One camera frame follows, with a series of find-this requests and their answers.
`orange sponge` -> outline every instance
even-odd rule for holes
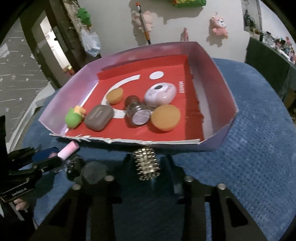
[[[110,104],[118,104],[123,100],[123,89],[122,88],[116,88],[114,90],[111,90],[107,96],[107,101]]]
[[[159,130],[171,131],[175,129],[181,118],[180,110],[171,104],[157,107],[152,115],[151,122]]]

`screw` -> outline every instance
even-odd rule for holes
[[[224,183],[219,183],[217,185],[217,188],[219,188],[220,190],[225,190],[227,187],[226,187],[226,185]]]
[[[106,182],[111,182],[114,181],[114,176],[106,176],[104,179]]]
[[[190,183],[194,180],[194,178],[192,176],[185,176],[184,177],[184,181],[187,182],[187,183]]]
[[[74,185],[72,186],[72,189],[73,189],[73,190],[79,190],[79,189],[81,189],[81,185],[79,185],[79,184],[74,184]]]

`floor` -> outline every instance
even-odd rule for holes
[[[25,136],[25,134],[27,133],[27,131],[28,131],[28,129],[29,129],[31,123],[32,123],[33,120],[35,119],[35,117],[36,117],[36,115],[37,115],[37,113],[38,113],[38,111],[39,111],[40,109],[41,109],[41,107],[36,108],[34,115],[30,118],[28,124],[25,126],[25,128],[24,128],[24,130],[23,130],[23,132],[22,132],[22,134],[21,134],[21,136],[20,136],[20,138],[19,138],[19,140],[18,140],[18,142],[17,142],[17,144],[16,144],[14,150],[18,150],[18,149],[21,149],[21,148],[22,148],[22,141],[23,141],[23,139],[24,139],[24,136]]]

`pink eraser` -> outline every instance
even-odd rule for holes
[[[78,150],[79,145],[76,141],[71,141],[66,147],[64,147],[57,156],[66,160],[69,156],[71,156],[76,150]]]

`finger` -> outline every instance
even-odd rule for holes
[[[24,210],[24,209],[26,209],[26,208],[28,208],[29,207],[29,203],[27,203],[27,202],[21,202],[21,203],[19,203],[19,204],[17,204],[16,206],[15,206],[15,209],[17,210],[17,211],[19,211],[19,210]]]
[[[16,199],[16,200],[14,200],[13,202],[14,202],[15,204],[18,204],[18,203],[21,203],[21,202],[23,202],[23,201],[24,201],[24,200],[18,198],[18,199]]]

